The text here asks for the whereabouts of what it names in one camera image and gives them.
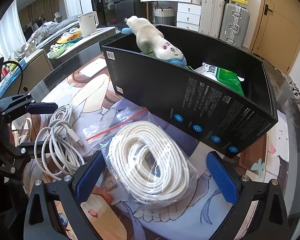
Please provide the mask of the white electric kettle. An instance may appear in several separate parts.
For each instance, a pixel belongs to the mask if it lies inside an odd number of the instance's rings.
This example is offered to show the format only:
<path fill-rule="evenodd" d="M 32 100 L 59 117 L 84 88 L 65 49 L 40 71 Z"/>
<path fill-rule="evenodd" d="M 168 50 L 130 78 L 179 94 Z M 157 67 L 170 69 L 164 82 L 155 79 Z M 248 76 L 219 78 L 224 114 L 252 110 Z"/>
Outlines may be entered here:
<path fill-rule="evenodd" d="M 99 25 L 97 12 L 92 11 L 77 17 L 79 22 L 79 27 L 81 29 L 81 34 L 83 37 L 90 36 L 97 32 L 97 27 Z"/>

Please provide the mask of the grey side cabinet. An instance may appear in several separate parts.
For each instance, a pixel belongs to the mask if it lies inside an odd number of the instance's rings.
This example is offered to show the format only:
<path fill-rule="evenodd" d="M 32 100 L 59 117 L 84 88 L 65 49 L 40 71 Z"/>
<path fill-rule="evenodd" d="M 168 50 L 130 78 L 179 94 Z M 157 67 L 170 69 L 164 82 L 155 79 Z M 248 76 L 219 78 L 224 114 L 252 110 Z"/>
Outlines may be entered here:
<path fill-rule="evenodd" d="M 29 57 L 20 61 L 23 74 L 19 68 L 8 73 L 0 83 L 0 98 L 17 94 L 19 88 L 31 90 L 37 83 L 50 74 L 55 68 L 75 56 L 86 48 L 116 34 L 115 27 L 98 29 L 97 33 L 80 39 L 69 48 L 66 48 L 56 59 L 49 59 L 44 49 L 39 49 Z"/>

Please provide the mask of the wooden door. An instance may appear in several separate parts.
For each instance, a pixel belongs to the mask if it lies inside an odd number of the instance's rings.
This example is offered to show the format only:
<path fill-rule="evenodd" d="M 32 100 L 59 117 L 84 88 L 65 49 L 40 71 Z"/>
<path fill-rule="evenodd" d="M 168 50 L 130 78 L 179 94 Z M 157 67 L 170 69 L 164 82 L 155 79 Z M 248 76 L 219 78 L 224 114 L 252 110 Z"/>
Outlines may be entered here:
<path fill-rule="evenodd" d="M 300 51 L 300 2 L 261 0 L 250 52 L 288 74 Z"/>

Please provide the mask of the green wet wipes pack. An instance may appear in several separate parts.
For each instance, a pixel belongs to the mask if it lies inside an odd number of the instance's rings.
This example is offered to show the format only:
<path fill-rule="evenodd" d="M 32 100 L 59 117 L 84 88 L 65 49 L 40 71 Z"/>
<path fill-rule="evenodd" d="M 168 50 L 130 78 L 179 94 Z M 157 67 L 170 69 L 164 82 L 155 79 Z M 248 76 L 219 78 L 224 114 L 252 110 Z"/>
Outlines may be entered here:
<path fill-rule="evenodd" d="M 244 79 L 238 77 L 236 73 L 204 62 L 201 67 L 195 69 L 194 71 L 218 83 L 221 83 L 231 90 L 237 92 L 241 96 L 244 96 L 241 86 L 241 82 L 243 82 Z"/>

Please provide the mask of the white plush doll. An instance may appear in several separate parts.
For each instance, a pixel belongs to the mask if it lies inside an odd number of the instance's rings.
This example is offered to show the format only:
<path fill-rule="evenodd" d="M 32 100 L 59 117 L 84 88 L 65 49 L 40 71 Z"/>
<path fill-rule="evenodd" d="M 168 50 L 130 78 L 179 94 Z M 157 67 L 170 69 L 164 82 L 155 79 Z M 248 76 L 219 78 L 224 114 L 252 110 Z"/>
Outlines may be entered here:
<path fill-rule="evenodd" d="M 179 67 L 186 67 L 185 56 L 176 46 L 164 38 L 149 20 L 142 17 L 130 16 L 125 23 L 136 36 L 136 44 L 142 53 L 153 54 L 157 59 L 167 61 Z"/>

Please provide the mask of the black refrigerator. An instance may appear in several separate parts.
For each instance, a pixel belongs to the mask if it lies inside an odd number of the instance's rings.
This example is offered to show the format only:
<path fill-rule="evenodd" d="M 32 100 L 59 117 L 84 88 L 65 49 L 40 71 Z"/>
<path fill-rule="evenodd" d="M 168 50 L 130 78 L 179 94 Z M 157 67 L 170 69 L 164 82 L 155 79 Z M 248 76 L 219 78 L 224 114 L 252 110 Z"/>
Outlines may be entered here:
<path fill-rule="evenodd" d="M 125 28 L 126 18 L 137 15 L 136 0 L 113 0 L 116 16 L 116 25 L 119 30 Z"/>

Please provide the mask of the white suitcase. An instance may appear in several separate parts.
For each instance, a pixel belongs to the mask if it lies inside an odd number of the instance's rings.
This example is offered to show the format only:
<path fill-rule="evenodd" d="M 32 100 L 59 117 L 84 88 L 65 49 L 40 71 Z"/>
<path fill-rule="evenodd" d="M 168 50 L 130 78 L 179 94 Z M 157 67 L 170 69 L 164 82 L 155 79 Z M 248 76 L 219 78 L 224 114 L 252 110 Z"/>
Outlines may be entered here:
<path fill-rule="evenodd" d="M 219 38 L 223 19 L 224 0 L 202 0 L 199 32 Z"/>

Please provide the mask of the black glass cabinet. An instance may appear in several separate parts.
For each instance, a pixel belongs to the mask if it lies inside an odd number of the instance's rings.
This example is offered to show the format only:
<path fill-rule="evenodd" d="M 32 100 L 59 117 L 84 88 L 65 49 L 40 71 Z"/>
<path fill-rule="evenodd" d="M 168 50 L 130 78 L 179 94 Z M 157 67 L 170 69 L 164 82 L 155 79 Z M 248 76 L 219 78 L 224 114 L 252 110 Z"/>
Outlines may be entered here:
<path fill-rule="evenodd" d="M 93 11 L 97 12 L 100 27 L 116 26 L 114 0 L 91 0 L 91 3 Z"/>

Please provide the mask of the white drawer desk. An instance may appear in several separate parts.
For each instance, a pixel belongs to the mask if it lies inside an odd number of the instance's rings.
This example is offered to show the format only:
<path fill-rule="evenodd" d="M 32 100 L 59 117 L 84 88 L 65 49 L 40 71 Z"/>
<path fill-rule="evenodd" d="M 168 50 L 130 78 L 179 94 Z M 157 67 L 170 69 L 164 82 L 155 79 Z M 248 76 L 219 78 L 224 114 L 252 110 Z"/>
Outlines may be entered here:
<path fill-rule="evenodd" d="M 156 5 L 166 9 L 172 7 L 176 12 L 175 24 L 178 28 L 199 30 L 201 0 L 140 0 L 146 3 L 147 19 L 155 23 L 153 9 Z"/>

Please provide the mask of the black cardboard box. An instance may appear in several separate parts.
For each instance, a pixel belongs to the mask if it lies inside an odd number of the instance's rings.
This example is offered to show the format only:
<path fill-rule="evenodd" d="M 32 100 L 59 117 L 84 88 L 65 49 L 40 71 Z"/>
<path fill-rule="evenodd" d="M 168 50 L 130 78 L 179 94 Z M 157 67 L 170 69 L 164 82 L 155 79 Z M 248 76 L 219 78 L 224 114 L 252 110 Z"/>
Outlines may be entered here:
<path fill-rule="evenodd" d="M 266 64 L 217 38 L 169 25 L 164 37 L 185 55 L 187 67 L 143 54 L 133 34 L 102 46 L 117 94 L 227 157 L 241 153 L 278 121 Z M 242 93 L 196 72 L 207 63 L 243 79 Z"/>

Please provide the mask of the woven laundry basket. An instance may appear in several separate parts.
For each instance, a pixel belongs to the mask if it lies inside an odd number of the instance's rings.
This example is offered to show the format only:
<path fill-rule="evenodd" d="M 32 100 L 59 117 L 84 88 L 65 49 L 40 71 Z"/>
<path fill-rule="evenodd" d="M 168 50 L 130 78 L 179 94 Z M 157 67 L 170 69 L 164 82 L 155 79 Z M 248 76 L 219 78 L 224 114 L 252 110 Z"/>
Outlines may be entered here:
<path fill-rule="evenodd" d="M 156 5 L 153 9 L 154 20 L 156 24 L 174 25 L 176 19 L 176 12 L 172 7 L 162 9 Z"/>

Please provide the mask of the silver suitcase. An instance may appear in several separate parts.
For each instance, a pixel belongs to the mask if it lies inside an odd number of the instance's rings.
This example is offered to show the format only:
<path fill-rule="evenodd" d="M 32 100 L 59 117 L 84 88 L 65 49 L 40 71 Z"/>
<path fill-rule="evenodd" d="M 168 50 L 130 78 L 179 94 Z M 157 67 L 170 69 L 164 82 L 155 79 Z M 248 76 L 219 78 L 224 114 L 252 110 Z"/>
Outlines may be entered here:
<path fill-rule="evenodd" d="M 224 8 L 219 39 L 241 48 L 247 33 L 249 20 L 250 11 L 248 9 L 240 5 L 227 3 Z"/>

